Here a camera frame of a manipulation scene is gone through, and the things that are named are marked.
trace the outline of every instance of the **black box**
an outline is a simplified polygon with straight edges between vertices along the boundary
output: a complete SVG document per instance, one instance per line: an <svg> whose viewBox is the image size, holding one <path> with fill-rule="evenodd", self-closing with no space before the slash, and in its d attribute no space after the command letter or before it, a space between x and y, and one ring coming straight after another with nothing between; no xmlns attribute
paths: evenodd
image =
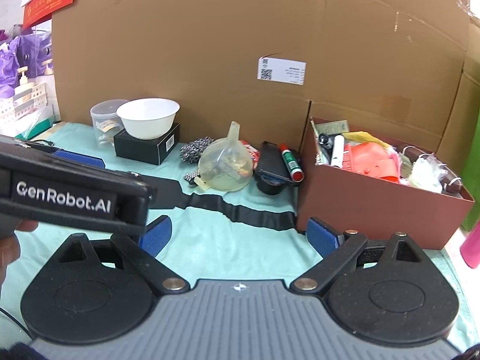
<svg viewBox="0 0 480 360"><path fill-rule="evenodd" d="M174 123L166 134L157 139L137 139L125 130L113 137L117 157L160 165L177 145L180 138L180 125Z"/></svg>

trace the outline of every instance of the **white bowl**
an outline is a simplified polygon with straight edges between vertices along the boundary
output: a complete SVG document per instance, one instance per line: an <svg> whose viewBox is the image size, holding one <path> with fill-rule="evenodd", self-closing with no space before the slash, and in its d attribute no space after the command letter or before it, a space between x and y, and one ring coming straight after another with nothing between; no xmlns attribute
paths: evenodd
<svg viewBox="0 0 480 360"><path fill-rule="evenodd" d="M169 99L138 99L121 105L117 115L132 137L148 140L168 132L179 109L179 104Z"/></svg>

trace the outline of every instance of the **pink bottle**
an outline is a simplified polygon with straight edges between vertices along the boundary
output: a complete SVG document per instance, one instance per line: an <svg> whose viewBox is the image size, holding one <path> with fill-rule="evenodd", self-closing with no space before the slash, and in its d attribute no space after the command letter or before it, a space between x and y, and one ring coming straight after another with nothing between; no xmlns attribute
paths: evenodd
<svg viewBox="0 0 480 360"><path fill-rule="evenodd" d="M480 265L480 221L477 222L460 246L460 253L470 268L477 268Z"/></svg>

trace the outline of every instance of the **light blue cloth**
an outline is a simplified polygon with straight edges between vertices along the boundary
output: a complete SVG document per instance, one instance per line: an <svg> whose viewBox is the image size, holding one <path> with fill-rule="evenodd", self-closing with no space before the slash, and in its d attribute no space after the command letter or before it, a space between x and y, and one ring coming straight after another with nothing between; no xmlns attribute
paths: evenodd
<svg viewBox="0 0 480 360"><path fill-rule="evenodd" d="M182 163L179 147L160 166L126 160L115 156L110 149L99 149L93 129L79 124L67 124L55 132L49 140L56 146L73 152L101 157L109 169L130 170L145 175L160 176L181 181L185 193L191 193L183 176L195 169ZM207 193L219 193L208 190ZM258 210L274 212L292 211L294 196L291 190L271 197L260 192L251 182L243 190L223 193L224 200ZM160 215L170 216L173 224L172 239L157 259L194 285L198 278L213 279L277 279L290 282L321 261L304 235L295 230L275 231L257 228L243 223L231 223L219 212L189 207L186 210L151 210L149 220ZM52 253L69 234L78 230L41 224L32 234L18 232L22 247L21 258L13 263L7 274L0 299L0 306L21 320L20 299L22 293ZM91 239L103 239L109 235L86 232ZM461 312L450 334L451 342L460 350L478 342L465 297L446 253L429 251L429 256L457 291ZM14 342L28 342L28 338L8 319L0 315L0 343L9 346Z"/></svg>

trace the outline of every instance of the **orange plastic item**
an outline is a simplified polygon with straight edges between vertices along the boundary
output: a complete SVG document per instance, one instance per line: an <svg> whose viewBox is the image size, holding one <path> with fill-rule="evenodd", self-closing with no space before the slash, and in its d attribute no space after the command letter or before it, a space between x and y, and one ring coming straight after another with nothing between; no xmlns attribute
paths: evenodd
<svg viewBox="0 0 480 360"><path fill-rule="evenodd" d="M377 143L366 142L351 149L353 170L366 176L399 183L398 164Z"/></svg>
<svg viewBox="0 0 480 360"><path fill-rule="evenodd" d="M352 147L349 143L345 143L343 149L343 162L342 162L342 169L348 170L353 172L353 157L352 157Z"/></svg>

